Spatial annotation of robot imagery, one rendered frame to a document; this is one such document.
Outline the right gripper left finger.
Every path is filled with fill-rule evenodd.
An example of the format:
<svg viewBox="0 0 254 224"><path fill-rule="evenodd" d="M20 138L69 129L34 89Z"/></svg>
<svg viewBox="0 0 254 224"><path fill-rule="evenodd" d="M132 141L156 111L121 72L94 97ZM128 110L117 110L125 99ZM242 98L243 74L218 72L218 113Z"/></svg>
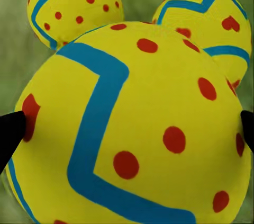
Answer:
<svg viewBox="0 0 254 224"><path fill-rule="evenodd" d="M18 111L0 117L0 174L25 134L25 115Z"/></svg>

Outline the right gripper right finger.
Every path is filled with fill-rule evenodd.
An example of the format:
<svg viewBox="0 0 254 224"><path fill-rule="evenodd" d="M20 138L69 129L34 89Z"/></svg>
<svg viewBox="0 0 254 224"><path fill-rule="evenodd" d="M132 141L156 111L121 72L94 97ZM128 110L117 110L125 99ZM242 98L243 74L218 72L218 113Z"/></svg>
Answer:
<svg viewBox="0 0 254 224"><path fill-rule="evenodd" d="M244 129L244 139L254 153L254 113L243 110L240 115Z"/></svg>

